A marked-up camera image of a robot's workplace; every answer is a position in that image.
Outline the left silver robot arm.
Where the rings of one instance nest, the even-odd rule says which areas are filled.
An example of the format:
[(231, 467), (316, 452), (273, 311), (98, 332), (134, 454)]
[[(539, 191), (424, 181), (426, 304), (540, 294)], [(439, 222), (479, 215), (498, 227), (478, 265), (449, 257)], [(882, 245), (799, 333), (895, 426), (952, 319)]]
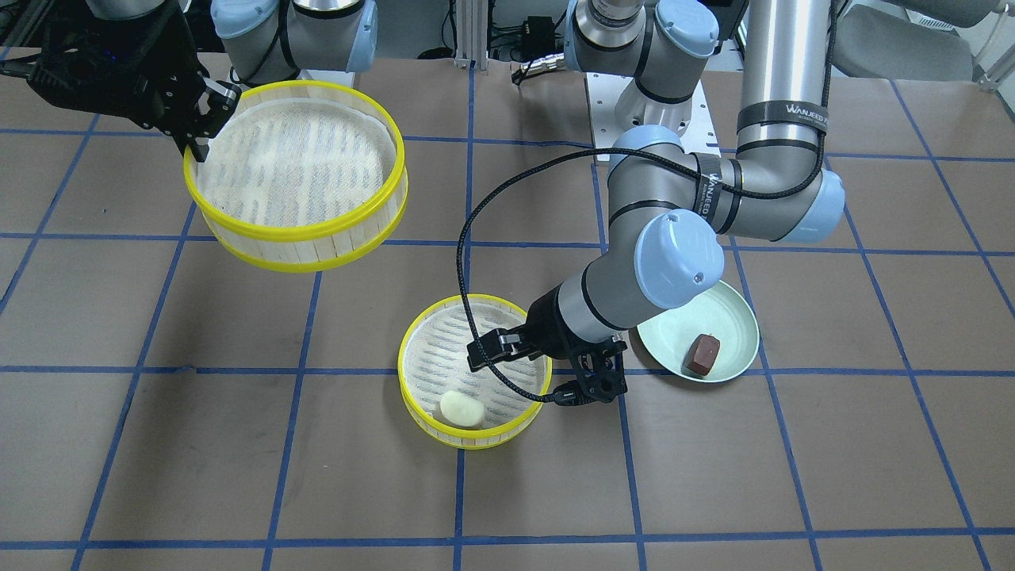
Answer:
[(621, 334), (717, 285), (718, 236), (817, 243), (840, 223), (845, 189), (824, 167), (837, 7), (752, 1), (733, 158), (689, 152), (674, 128), (639, 120), (611, 148), (609, 248), (479, 334), (468, 295), (467, 364), (537, 404), (609, 404), (627, 391)]

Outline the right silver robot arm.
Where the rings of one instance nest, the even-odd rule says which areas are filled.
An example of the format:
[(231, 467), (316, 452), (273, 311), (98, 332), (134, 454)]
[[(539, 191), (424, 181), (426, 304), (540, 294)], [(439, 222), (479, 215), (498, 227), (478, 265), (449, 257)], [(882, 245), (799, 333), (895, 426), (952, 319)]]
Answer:
[(54, 108), (130, 120), (206, 159), (207, 141), (238, 109), (240, 87), (302, 70), (363, 72), (377, 43), (373, 1), (206, 1), (235, 79), (216, 80), (198, 58), (178, 1), (33, 1), (39, 53), (2, 61)]

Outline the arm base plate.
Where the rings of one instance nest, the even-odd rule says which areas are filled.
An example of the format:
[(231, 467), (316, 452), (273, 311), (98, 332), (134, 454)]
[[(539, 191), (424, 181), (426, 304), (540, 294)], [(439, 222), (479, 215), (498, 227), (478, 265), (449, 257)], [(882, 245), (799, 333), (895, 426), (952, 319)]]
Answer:
[(689, 100), (678, 104), (650, 100), (634, 80), (625, 76), (587, 73), (586, 87), (596, 148), (609, 148), (620, 135), (639, 125), (663, 125), (680, 137), (685, 151), (720, 153), (701, 82)]

